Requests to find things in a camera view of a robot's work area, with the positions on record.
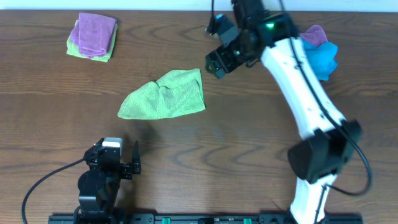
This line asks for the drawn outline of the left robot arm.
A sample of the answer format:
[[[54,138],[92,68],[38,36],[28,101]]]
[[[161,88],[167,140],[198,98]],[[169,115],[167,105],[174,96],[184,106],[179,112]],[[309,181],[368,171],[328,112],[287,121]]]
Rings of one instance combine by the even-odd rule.
[[[114,208],[121,180],[131,180],[142,170],[137,141],[130,162],[121,162],[122,152],[121,138],[102,138],[85,152],[83,160],[90,169],[78,179],[80,206],[74,211],[73,223],[121,222]]]

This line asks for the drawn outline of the green microfibre cloth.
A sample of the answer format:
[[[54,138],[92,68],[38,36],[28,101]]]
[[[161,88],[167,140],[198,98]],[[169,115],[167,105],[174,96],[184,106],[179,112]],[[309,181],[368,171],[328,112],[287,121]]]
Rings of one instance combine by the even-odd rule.
[[[201,71],[172,70],[130,93],[121,104],[122,119],[169,119],[206,109]]]

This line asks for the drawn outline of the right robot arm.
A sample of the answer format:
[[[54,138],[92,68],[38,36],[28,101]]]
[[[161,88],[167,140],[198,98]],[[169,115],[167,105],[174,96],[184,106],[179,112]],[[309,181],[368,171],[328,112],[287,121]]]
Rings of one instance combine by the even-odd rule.
[[[260,223],[361,223],[356,214],[329,214],[326,198],[352,157],[361,135],[357,121],[347,121],[315,76],[286,13],[271,14],[260,1],[233,1],[234,19],[212,14],[207,27],[220,46],[206,56],[206,70],[217,78],[241,65],[261,62],[274,77],[297,123],[300,142],[287,153],[297,176],[287,214],[261,215]]]

